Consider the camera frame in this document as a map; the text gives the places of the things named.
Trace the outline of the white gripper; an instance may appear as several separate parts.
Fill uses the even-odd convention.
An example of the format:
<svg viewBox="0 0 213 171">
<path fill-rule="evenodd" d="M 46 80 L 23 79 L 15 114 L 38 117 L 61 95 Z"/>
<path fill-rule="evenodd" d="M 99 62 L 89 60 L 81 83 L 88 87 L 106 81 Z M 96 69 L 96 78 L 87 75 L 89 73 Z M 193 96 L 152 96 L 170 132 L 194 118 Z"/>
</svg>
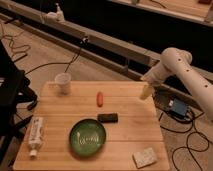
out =
<svg viewBox="0 0 213 171">
<path fill-rule="evenodd" d="M 163 64 L 153 66 L 141 77 L 141 80 L 149 85 L 143 87 L 140 98 L 142 100 L 147 99 L 153 93 L 153 87 L 160 86 L 169 76 L 170 71 Z"/>
</svg>

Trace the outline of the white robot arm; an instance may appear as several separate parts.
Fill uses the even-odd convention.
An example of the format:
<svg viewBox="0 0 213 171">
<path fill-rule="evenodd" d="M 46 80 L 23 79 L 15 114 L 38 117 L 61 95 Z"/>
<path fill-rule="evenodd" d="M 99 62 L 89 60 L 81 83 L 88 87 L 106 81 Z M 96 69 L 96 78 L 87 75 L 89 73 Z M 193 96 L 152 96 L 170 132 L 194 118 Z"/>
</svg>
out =
<svg viewBox="0 0 213 171">
<path fill-rule="evenodd" d="M 198 105 L 213 121 L 213 84 L 195 71 L 190 63 L 192 54 L 178 48 L 166 48 L 160 61 L 154 65 L 141 79 L 151 87 L 162 84 L 169 76 L 176 75 Z"/>
</svg>

